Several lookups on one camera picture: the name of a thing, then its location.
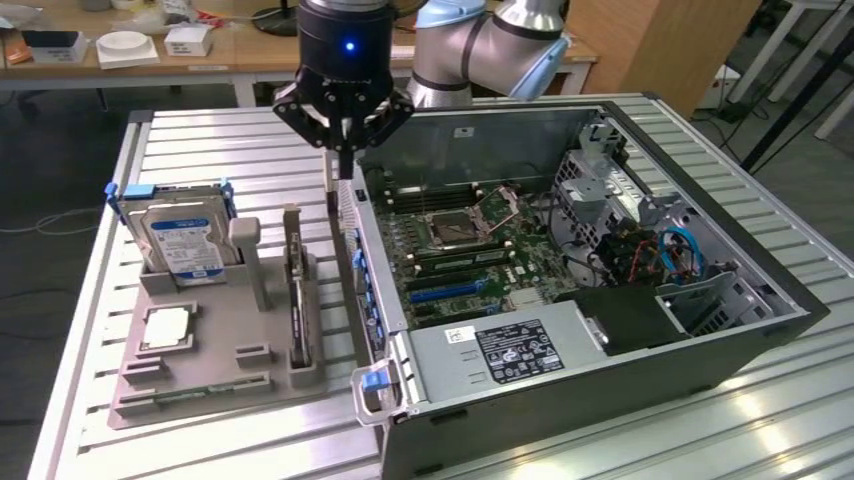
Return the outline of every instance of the white box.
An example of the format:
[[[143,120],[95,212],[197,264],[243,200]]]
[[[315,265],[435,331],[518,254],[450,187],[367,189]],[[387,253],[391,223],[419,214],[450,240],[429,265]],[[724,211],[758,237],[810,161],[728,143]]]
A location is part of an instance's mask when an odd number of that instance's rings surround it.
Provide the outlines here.
[[[151,37],[137,32],[113,32],[95,42],[102,70],[161,63]]]
[[[712,82],[709,90],[706,90],[706,96],[704,97],[704,101],[700,103],[697,107],[700,110],[717,110],[721,108],[721,99],[726,99],[730,96],[730,90],[738,83],[738,80],[742,76],[738,74],[736,70],[724,65],[718,69],[718,73],[716,74],[716,79]]]
[[[81,63],[90,42],[83,32],[23,32],[36,63]]]
[[[211,30],[205,27],[178,27],[166,36],[166,51],[178,57],[205,57],[211,51]]]

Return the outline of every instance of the floor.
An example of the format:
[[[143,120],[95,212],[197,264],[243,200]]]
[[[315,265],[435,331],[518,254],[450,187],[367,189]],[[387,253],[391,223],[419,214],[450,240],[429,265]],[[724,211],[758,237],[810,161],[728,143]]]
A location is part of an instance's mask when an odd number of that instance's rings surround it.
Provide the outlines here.
[[[766,35],[744,39],[730,63],[741,71],[761,48]],[[784,49],[780,62],[792,53]],[[797,129],[849,81],[840,73],[798,117]],[[94,91],[48,92],[32,99],[36,112],[19,110],[14,102],[0,107],[0,196],[7,202],[0,229],[34,225],[47,215],[75,208],[98,207],[119,151],[123,122],[137,109],[194,109],[235,106],[227,86],[185,87],[181,94],[169,88],[107,91],[110,112],[101,110]],[[785,104],[764,104],[772,119]],[[830,142],[817,140],[808,130],[784,151],[758,178],[793,210],[846,252],[854,255],[854,138],[853,118],[840,127]],[[725,134],[733,128],[716,121]],[[745,122],[732,142],[740,156],[765,133],[770,122],[754,116]],[[716,143],[720,133],[709,122],[698,128]],[[85,228],[97,213],[69,217],[51,225],[55,231]],[[36,420],[43,415],[52,379],[62,356],[62,333],[74,314],[94,232],[67,236],[38,233],[0,233],[0,478],[24,478],[39,426],[8,425],[14,419]],[[20,292],[48,290],[7,298]],[[20,340],[8,333],[56,337]]]

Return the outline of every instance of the red cable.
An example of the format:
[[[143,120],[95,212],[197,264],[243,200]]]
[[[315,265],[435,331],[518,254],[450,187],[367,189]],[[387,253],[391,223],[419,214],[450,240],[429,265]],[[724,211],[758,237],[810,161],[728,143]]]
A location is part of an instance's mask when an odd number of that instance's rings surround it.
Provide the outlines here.
[[[641,258],[641,251],[644,250],[644,247],[650,244],[653,242],[653,240],[645,240],[638,244],[638,248],[636,250],[636,256],[632,259],[632,272],[629,273],[629,282],[634,282],[636,281],[636,274],[638,273],[638,259]]]

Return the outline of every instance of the motherboard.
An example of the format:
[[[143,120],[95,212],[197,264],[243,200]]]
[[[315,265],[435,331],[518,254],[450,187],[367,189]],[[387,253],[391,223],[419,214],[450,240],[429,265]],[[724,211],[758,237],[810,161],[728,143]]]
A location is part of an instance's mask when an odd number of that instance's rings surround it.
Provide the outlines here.
[[[387,191],[379,229],[411,328],[546,305],[578,289],[538,198],[513,185]]]

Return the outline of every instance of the hard drive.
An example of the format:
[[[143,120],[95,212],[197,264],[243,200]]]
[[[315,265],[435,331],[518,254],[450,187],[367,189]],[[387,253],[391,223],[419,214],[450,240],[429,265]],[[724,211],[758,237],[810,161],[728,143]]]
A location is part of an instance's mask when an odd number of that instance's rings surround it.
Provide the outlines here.
[[[109,203],[134,235],[151,273],[170,272],[179,286],[225,282],[227,265],[241,262],[229,243],[235,215],[229,182],[190,187],[129,185]]]

